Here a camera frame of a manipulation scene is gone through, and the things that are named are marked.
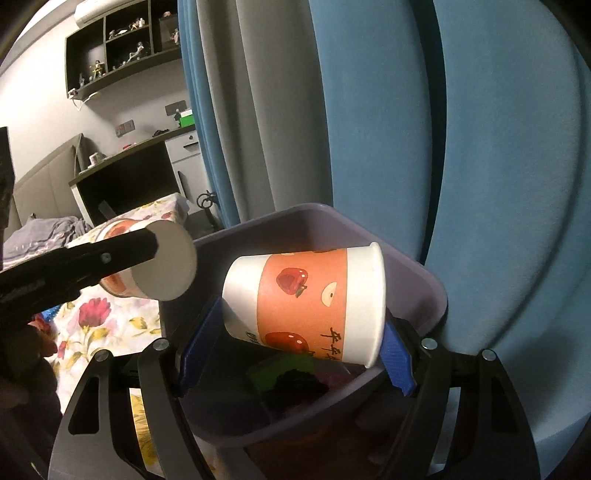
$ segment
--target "floral bedsheet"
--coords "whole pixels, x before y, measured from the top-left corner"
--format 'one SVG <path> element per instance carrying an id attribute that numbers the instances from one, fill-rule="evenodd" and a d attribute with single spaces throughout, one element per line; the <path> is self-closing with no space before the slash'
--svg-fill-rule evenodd
<path id="1" fill-rule="evenodd" d="M 175 193 L 117 219 L 166 219 L 182 224 L 186 217 L 186 201 Z M 97 226 L 68 247 L 94 241 L 103 227 Z M 58 352 L 48 360 L 58 380 L 62 411 L 96 351 L 106 348 L 116 356 L 140 352 L 161 336 L 156 300 L 114 297 L 100 285 L 84 288 L 77 300 L 62 305 L 53 322 Z"/>

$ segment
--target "white wall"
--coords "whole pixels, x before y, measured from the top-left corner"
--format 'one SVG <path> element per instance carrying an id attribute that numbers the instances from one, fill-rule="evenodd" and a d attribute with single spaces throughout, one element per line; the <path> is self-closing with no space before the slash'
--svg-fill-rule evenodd
<path id="1" fill-rule="evenodd" d="M 26 24 L 25 28 L 23 29 L 21 34 L 18 36 L 18 38 L 21 38 L 27 31 L 29 31 L 31 29 L 31 27 L 33 25 L 38 23 L 40 19 L 45 17 L 49 12 L 55 10 L 57 7 L 59 7 L 65 1 L 66 0 L 48 0 L 48 2 L 45 5 L 43 5 L 37 11 L 37 13 L 35 15 L 33 15 L 33 18 L 29 20 L 29 23 Z"/>
<path id="2" fill-rule="evenodd" d="M 189 105 L 183 66 L 176 60 L 100 90 L 78 112 L 66 97 L 64 74 L 64 39 L 76 30 L 74 17 L 67 18 L 0 76 L 0 125 L 8 126 L 17 180 L 78 133 L 111 155 L 158 129 L 173 129 L 165 105 L 180 100 Z M 117 138 L 115 127 L 130 119 L 136 130 Z"/>

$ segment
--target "figurine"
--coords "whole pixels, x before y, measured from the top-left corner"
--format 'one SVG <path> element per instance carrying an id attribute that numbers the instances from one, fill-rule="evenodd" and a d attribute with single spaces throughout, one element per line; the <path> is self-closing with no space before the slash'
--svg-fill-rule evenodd
<path id="1" fill-rule="evenodd" d="M 144 52 L 144 44 L 142 42 L 138 42 L 138 49 L 135 51 L 135 53 L 130 53 L 129 54 L 129 61 L 133 60 L 133 59 L 138 59 L 143 55 Z"/>
<path id="2" fill-rule="evenodd" d="M 94 79 L 96 80 L 98 77 L 101 77 L 105 74 L 105 64 L 97 60 L 95 62 L 95 68 L 92 70 L 94 74 Z"/>
<path id="3" fill-rule="evenodd" d="M 138 28 L 142 28 L 146 25 L 146 20 L 143 18 L 136 18 L 135 22 L 133 22 L 130 26 L 130 30 L 137 30 Z"/>
<path id="4" fill-rule="evenodd" d="M 174 44 L 175 44 L 175 45 L 178 45 L 178 41 L 179 41 L 179 37 L 178 37 L 178 28 L 175 28 L 175 29 L 174 29 L 174 32 L 173 32 L 173 34 L 171 35 L 170 39 L 174 41 Z"/>

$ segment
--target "wall switch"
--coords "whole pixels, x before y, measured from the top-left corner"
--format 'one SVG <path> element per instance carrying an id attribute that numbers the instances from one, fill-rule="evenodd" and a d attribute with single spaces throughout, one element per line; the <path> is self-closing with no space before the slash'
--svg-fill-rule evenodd
<path id="1" fill-rule="evenodd" d="M 164 109 L 166 110 L 166 116 L 171 116 L 174 115 L 177 110 L 179 112 L 184 112 L 187 109 L 187 102 L 184 100 L 181 100 L 180 102 L 174 102 L 165 106 Z"/>
<path id="2" fill-rule="evenodd" d="M 135 124 L 133 120 L 128 120 L 124 124 L 115 127 L 115 135 L 117 138 L 123 137 L 125 134 L 135 130 Z"/>

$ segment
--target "red flower pattern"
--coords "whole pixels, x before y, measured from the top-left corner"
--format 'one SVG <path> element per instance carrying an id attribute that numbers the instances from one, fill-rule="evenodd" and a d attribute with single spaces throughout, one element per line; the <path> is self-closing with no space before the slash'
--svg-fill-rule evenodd
<path id="1" fill-rule="evenodd" d="M 111 313 L 111 304 L 107 299 L 90 299 L 80 307 L 78 324 L 84 328 L 102 325 Z"/>
<path id="2" fill-rule="evenodd" d="M 66 354 L 66 347 L 68 346 L 68 342 L 66 342 L 65 340 L 63 340 L 60 343 L 59 348 L 57 349 L 57 357 L 58 358 L 64 358 L 64 355 Z"/>

